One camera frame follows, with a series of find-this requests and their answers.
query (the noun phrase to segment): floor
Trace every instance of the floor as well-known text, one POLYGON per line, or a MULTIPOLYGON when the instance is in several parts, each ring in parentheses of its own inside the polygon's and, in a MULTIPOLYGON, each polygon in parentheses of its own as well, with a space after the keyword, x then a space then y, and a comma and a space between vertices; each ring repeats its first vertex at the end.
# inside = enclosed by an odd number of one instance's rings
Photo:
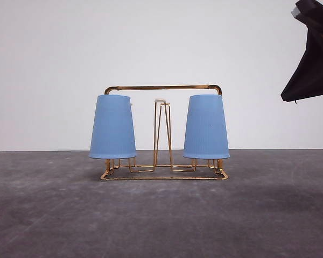
POLYGON ((230 153, 224 181, 101 181, 88 152, 2 152, 0 258, 323 257, 323 150, 230 153))

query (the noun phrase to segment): white backdrop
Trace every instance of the white backdrop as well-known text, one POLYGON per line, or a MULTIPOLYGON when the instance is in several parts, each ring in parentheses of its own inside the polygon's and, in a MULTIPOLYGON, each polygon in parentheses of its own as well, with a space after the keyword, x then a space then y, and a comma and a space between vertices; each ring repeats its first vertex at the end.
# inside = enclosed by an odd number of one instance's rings
MULTIPOLYGON (((219 84, 230 148, 323 148, 323 96, 280 97, 306 44, 295 1, 0 0, 0 151, 87 150, 105 88, 163 84, 219 84)), ((182 149, 201 91, 119 93, 138 149, 152 148, 156 97, 182 149)))

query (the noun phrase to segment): gold wire rack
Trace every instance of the gold wire rack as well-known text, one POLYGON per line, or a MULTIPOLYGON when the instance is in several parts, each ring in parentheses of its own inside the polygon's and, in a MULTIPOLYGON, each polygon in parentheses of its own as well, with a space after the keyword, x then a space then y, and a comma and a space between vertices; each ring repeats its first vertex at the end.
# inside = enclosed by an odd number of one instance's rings
MULTIPOLYGON (((160 86, 115 86, 109 87, 104 94, 109 94, 111 91, 119 90, 172 90, 172 89, 213 89, 217 94, 221 95, 222 91, 218 85, 160 85, 160 86)), ((223 167, 222 159, 207 160, 207 164, 198 164, 197 159, 192 159, 191 164, 174 164, 172 154, 172 139, 171 139, 171 108, 170 103, 164 99, 155 100, 155 120, 153 132, 153 164, 136 164, 135 157, 128 159, 128 164, 121 164, 121 159, 118 159, 118 164, 115 164, 114 159, 106 159, 106 170, 101 176, 102 180, 156 180, 156 179, 176 179, 176 180, 226 180, 228 175, 223 167), (169 164, 158 164, 158 148, 160 135, 160 122, 162 119, 162 111, 165 113, 168 153, 170 157, 169 164), (171 172, 196 172, 197 167, 208 167, 214 172, 212 177, 203 176, 149 176, 149 177, 108 177, 114 174, 114 171, 119 168, 128 167, 131 173, 147 173, 154 172, 157 167, 170 167, 171 172)))

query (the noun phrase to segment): blue plastic cup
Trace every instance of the blue plastic cup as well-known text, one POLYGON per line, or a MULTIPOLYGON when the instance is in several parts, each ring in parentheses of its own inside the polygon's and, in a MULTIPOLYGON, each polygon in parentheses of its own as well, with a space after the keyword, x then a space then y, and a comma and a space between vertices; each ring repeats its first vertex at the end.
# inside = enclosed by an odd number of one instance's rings
POLYGON ((230 157, 221 95, 190 97, 183 156, 192 159, 230 157))
POLYGON ((128 96, 98 96, 89 156, 95 159, 127 159, 136 156, 128 96))

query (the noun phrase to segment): black umbrella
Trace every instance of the black umbrella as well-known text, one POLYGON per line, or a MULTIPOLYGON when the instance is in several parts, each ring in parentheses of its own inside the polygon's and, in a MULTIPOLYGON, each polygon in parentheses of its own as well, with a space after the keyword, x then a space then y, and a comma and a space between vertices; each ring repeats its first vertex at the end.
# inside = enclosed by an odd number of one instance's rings
POLYGON ((284 101, 323 95, 323 5, 300 0, 293 16, 308 27, 306 50, 297 70, 281 93, 284 101))

